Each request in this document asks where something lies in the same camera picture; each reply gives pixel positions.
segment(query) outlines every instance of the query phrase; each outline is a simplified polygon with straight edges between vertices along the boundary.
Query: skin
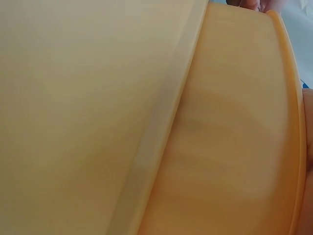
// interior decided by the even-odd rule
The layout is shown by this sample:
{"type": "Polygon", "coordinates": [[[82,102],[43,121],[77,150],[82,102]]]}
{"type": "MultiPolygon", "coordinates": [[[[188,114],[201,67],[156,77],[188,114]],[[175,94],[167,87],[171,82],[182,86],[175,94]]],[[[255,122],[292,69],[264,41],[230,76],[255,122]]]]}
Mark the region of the skin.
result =
{"type": "Polygon", "coordinates": [[[286,0],[226,0],[226,2],[228,5],[266,13],[269,10],[281,12],[286,0]]]}
{"type": "Polygon", "coordinates": [[[313,90],[303,89],[307,127],[307,176],[296,235],[313,234],[313,90]]]}

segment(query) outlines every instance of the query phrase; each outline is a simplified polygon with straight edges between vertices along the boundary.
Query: yellow plastic lid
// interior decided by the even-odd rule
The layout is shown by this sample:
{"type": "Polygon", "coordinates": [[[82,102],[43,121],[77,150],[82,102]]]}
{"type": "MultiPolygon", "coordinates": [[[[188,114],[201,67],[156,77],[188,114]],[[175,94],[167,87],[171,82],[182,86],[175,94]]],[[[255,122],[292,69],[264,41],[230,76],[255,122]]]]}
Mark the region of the yellow plastic lid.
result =
{"type": "Polygon", "coordinates": [[[209,4],[139,235],[287,235],[306,133],[280,16],[209,4]]]}

